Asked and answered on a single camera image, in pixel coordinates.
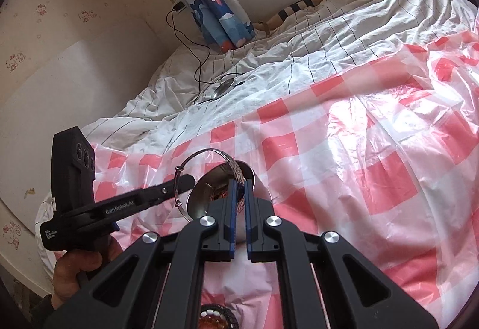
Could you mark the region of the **left hand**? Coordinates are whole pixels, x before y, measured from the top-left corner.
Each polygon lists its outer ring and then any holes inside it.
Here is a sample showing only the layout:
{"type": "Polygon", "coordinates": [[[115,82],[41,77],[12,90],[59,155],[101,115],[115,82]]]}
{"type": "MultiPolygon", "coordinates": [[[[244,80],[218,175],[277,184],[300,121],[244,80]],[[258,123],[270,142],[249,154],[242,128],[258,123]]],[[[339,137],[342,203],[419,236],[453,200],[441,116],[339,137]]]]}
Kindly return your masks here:
{"type": "Polygon", "coordinates": [[[55,264],[51,304],[55,310],[80,290],[77,276],[83,272],[94,272],[103,263],[99,252],[72,250],[65,253],[55,264]]]}

